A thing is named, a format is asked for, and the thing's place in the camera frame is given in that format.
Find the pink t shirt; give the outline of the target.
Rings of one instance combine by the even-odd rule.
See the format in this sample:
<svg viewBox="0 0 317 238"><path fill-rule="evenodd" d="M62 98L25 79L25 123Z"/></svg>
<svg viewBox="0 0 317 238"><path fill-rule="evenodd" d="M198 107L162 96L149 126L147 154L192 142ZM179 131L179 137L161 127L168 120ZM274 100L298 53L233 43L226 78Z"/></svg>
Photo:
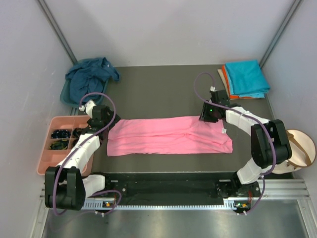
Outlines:
<svg viewBox="0 0 317 238"><path fill-rule="evenodd" d="M198 116L163 119L122 119L108 133L107 155L210 154L233 151L223 122Z"/></svg>

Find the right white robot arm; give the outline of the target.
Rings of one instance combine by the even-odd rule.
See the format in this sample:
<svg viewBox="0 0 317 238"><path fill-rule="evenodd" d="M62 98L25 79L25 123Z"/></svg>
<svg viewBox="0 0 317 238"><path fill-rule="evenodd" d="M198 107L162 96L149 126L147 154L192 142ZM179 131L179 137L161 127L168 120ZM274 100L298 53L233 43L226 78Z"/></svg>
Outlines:
<svg viewBox="0 0 317 238"><path fill-rule="evenodd" d="M200 120L213 123L225 120L251 137L251 159L233 174L228 192L243 196L260 176L270 174L276 165L291 157L287 131L279 119L264 119L239 104L231 104L225 90L212 87L210 95L210 100L203 104Z"/></svg>

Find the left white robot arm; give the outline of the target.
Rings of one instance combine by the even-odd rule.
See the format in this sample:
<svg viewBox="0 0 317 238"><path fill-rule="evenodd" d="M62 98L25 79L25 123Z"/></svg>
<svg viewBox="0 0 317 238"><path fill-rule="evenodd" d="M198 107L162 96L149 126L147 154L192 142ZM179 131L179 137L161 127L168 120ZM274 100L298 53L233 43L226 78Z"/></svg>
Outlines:
<svg viewBox="0 0 317 238"><path fill-rule="evenodd" d="M108 106L88 102L82 107L90 117L75 146L58 165L48 167L45 172L45 205L57 209L79 211L86 198L98 193L108 196L112 184L103 175L82 178L84 167L99 149L103 132L120 120Z"/></svg>

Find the folded orange t shirt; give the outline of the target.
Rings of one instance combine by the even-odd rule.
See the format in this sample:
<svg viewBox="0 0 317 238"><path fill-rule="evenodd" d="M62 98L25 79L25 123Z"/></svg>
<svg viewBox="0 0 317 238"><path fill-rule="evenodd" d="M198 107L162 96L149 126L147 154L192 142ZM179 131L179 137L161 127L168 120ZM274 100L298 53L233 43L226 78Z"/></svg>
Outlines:
<svg viewBox="0 0 317 238"><path fill-rule="evenodd" d="M224 78L225 78L225 81L226 81L226 86L227 86L227 89L228 89L228 95L229 95L229 98L231 100L252 99L251 97L239 97L239 96L236 96L236 95L231 95L231 93L230 93L230 84L229 84L227 73L226 73L226 70L225 70L225 65L222 66L222 72L223 72L223 75L224 75Z"/></svg>

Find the dark patterned item back right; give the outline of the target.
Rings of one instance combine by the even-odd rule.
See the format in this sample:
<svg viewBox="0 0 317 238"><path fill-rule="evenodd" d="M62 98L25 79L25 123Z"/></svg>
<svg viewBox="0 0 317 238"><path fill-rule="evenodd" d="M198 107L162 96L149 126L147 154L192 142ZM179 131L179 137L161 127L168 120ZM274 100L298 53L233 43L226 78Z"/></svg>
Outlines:
<svg viewBox="0 0 317 238"><path fill-rule="evenodd" d="M74 128L71 134L72 138L78 139L80 135L82 134L83 130L84 130L83 128L79 128L79 127Z"/></svg>

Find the folded beige t shirt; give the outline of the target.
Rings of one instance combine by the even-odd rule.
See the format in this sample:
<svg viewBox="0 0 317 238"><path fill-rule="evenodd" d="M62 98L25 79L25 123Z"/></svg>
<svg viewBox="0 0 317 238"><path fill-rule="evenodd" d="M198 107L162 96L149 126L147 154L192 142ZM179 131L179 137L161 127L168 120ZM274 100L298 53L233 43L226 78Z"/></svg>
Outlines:
<svg viewBox="0 0 317 238"><path fill-rule="evenodd" d="M222 69L218 69L217 72L218 72L218 74L219 74L219 76L220 76L220 78L221 78L221 81L222 81L222 83L223 83L223 85L224 85L224 87L225 87L226 93L227 93L227 95L228 95L228 89L227 89L227 86L226 86L226 81L225 81L225 78L224 78Z"/></svg>

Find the pink compartment tray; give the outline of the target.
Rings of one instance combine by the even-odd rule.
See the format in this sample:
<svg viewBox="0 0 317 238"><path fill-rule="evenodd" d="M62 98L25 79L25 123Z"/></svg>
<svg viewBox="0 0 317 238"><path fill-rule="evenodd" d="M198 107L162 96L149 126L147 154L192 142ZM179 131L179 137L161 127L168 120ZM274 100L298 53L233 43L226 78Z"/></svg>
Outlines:
<svg viewBox="0 0 317 238"><path fill-rule="evenodd" d="M68 140L68 148L66 150L50 150L49 146L57 140L61 139L51 139L51 133L56 129L68 129L73 131L74 128L85 128L88 124L87 121L89 116L63 116L55 117L51 120L49 130L46 135L46 140L44 142L44 147L42 149L42 154L40 156L37 165L37 174L43 176L48 167L54 167L58 165L65 157L70 153L72 142L76 138L72 138L72 135Z"/></svg>

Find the folded turquoise t shirt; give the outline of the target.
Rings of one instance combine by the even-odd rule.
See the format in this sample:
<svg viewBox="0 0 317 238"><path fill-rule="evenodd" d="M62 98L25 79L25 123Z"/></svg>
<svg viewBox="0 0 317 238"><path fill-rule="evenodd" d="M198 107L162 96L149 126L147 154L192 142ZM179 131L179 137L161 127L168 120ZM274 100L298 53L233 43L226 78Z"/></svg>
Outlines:
<svg viewBox="0 0 317 238"><path fill-rule="evenodd" d="M262 99L270 90L256 59L224 64L230 94L239 98Z"/></svg>

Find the dark patterned item back left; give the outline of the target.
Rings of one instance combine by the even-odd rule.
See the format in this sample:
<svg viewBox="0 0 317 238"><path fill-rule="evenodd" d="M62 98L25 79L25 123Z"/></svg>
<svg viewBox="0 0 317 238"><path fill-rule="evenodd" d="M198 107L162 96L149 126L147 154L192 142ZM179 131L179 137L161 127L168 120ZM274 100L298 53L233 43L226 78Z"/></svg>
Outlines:
<svg viewBox="0 0 317 238"><path fill-rule="evenodd" d="M71 131L68 129L56 129L51 133L51 139L69 139Z"/></svg>

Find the dark patterned item front left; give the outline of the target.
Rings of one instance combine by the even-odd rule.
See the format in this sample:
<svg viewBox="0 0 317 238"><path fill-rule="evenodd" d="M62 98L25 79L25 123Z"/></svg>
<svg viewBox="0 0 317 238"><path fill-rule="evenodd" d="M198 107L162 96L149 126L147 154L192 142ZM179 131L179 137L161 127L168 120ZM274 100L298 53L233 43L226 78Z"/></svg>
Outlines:
<svg viewBox="0 0 317 238"><path fill-rule="evenodd" d="M68 148L69 141L68 140L57 140L54 141L50 146L50 150L66 150Z"/></svg>

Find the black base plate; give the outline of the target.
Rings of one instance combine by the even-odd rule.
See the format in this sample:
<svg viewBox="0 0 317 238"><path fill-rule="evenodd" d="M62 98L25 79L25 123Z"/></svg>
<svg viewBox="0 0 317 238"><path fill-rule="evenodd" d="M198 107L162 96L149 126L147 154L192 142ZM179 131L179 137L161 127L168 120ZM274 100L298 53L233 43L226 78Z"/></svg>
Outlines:
<svg viewBox="0 0 317 238"><path fill-rule="evenodd" d="M241 185L235 173L152 172L103 173L105 189L116 189L128 197L136 194L203 194L209 197L258 197L258 182Z"/></svg>

